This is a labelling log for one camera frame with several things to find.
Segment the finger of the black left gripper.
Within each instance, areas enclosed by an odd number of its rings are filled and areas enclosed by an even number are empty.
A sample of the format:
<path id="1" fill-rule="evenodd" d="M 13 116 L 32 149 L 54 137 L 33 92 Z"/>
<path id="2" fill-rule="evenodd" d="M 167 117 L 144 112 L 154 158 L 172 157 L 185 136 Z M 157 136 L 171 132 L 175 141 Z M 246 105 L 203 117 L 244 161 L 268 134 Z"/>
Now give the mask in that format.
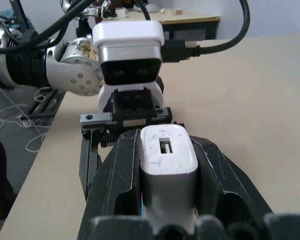
<path id="1" fill-rule="evenodd" d="M 102 138 L 102 129 L 86 129 L 82 131 L 79 177 L 85 200 L 89 196 L 95 174 L 102 164 L 98 153 L 98 146 Z"/>

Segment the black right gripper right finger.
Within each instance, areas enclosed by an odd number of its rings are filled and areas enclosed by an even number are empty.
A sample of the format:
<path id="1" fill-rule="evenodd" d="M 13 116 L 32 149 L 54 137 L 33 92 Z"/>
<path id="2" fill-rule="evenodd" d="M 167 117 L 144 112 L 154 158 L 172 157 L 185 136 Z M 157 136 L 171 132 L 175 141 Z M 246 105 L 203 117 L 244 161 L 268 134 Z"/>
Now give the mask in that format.
<path id="1" fill-rule="evenodd" d="M 221 222 L 261 222 L 272 210 L 248 175 L 212 141 L 191 136 L 198 160 L 195 204 Z"/>

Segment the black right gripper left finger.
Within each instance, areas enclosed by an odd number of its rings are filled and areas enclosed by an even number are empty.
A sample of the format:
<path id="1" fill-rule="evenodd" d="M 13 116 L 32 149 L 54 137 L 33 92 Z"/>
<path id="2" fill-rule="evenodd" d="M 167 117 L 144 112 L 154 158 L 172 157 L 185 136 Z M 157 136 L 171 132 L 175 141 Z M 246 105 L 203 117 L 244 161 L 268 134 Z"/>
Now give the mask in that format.
<path id="1" fill-rule="evenodd" d="M 96 172 L 77 239 L 88 237 L 90 220 L 98 216 L 140 216 L 140 130 L 120 135 Z"/>

